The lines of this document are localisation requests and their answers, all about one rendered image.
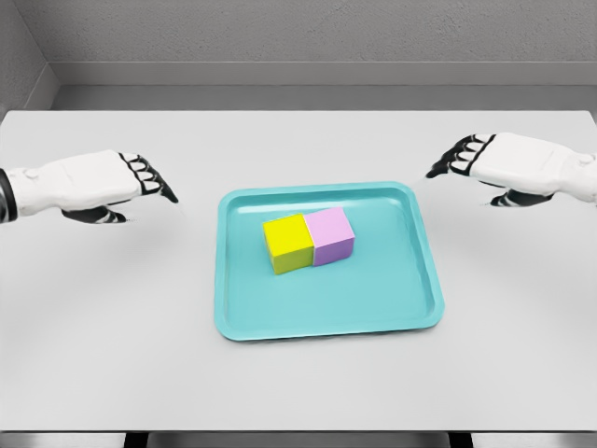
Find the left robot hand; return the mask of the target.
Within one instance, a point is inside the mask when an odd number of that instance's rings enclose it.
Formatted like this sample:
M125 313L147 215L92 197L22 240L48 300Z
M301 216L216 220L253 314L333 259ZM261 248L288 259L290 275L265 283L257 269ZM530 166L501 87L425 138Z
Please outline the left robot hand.
M41 168L51 204L66 218L87 224L122 224L111 209L137 197L159 194L177 203L160 172L139 154L104 150L50 162Z

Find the yellow cube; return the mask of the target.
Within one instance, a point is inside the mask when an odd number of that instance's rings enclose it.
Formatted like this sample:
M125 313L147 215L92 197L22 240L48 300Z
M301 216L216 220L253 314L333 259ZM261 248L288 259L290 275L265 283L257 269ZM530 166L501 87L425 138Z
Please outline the yellow cube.
M314 243L302 214L264 222L262 229L275 274L312 265Z

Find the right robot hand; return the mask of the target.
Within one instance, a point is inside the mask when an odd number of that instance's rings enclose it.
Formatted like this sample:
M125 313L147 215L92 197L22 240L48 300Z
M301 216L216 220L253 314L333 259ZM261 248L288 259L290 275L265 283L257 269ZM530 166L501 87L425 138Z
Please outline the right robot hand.
M454 173L505 192L494 207L528 207L548 202L570 187L571 173L586 159L572 149L514 133L466 136L436 161L425 175Z

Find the pink cube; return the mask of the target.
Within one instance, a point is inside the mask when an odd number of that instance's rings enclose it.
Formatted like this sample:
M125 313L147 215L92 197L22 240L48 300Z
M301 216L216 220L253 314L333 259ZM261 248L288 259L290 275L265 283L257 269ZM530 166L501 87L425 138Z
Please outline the pink cube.
M341 207L327 208L304 216L313 242L313 266L349 258L355 235Z

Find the teal rectangular tray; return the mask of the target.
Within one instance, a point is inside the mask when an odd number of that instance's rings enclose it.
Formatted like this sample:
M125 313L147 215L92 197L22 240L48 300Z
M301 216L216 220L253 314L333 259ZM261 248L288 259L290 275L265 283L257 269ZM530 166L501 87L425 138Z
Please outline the teal rectangular tray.
M352 255L275 274L265 222L341 207ZM214 320L233 341L427 329L445 302L415 193L397 182L239 189L218 206Z

